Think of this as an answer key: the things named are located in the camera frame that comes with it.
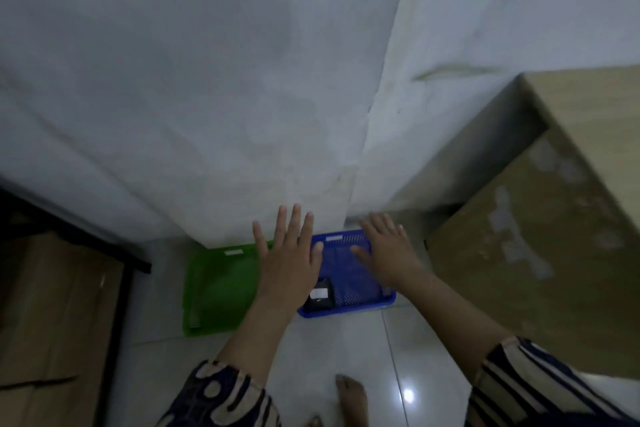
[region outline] foot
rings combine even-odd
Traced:
[[[316,415],[313,419],[309,420],[305,427],[323,427],[322,420]]]
[[[345,375],[336,375],[340,407],[346,427],[368,427],[369,413],[367,393],[362,383]]]

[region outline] green plastic tray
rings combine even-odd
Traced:
[[[202,336],[236,329],[260,278],[255,245],[202,250],[189,262],[182,294],[182,331]]]

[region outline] striped sleeve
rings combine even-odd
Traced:
[[[219,361],[203,361],[156,427],[282,427],[271,397],[251,376]]]
[[[633,425],[578,372],[528,339],[511,337],[485,359],[469,398],[466,425]]]

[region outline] hand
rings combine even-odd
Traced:
[[[253,222],[253,237],[260,254],[260,282],[256,301],[265,301],[267,305],[293,316],[316,286],[324,244],[316,243],[310,252],[314,215],[307,213],[300,232],[299,204],[293,206],[289,229],[285,233],[286,224],[287,208],[280,206],[273,247],[269,250],[260,223]]]
[[[372,255],[364,248],[352,246],[353,253],[383,286],[402,291],[406,280],[416,272],[424,270],[402,225],[396,228],[388,214],[380,217],[375,213],[369,220],[359,220],[364,234],[371,242]]]

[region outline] right hand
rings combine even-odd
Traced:
[[[352,246],[353,253],[383,286],[401,291],[424,266],[420,263],[402,225],[396,228],[388,214],[371,213],[368,220],[359,220],[364,234],[371,242],[371,255],[360,246]]]

